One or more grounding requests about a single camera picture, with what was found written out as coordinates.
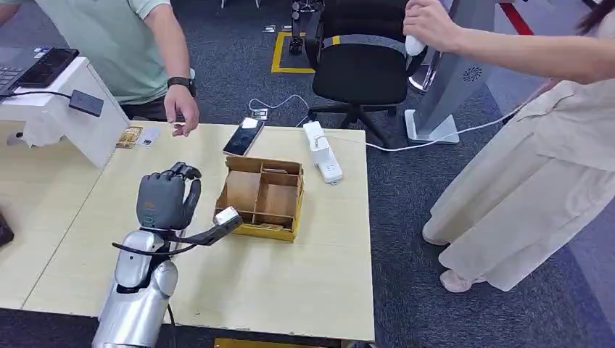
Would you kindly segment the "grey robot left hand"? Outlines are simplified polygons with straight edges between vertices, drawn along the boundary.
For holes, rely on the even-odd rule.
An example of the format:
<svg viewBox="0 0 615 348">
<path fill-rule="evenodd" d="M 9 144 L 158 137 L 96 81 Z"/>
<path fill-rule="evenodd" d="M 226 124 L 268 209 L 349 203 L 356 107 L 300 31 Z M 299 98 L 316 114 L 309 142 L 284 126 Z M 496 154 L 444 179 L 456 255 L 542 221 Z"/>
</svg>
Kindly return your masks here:
<svg viewBox="0 0 615 348">
<path fill-rule="evenodd" d="M 201 195 L 201 177 L 198 169 L 184 162 L 143 176 L 136 203 L 140 226 L 177 231 L 187 228 Z"/>
</svg>

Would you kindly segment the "person's hand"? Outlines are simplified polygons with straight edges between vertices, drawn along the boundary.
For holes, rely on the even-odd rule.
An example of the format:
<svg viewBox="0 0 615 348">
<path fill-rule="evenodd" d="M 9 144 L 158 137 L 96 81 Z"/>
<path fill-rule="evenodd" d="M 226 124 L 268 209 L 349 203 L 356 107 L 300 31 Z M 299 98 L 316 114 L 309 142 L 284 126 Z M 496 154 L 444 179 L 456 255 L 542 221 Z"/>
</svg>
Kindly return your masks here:
<svg viewBox="0 0 615 348">
<path fill-rule="evenodd" d="M 199 107 L 187 87 L 169 87 L 164 107 L 167 121 L 173 125 L 173 136 L 187 137 L 199 125 Z"/>
<path fill-rule="evenodd" d="M 459 53 L 463 28 L 453 22 L 437 0 L 410 0 L 405 7 L 403 34 L 445 53 Z"/>
</svg>

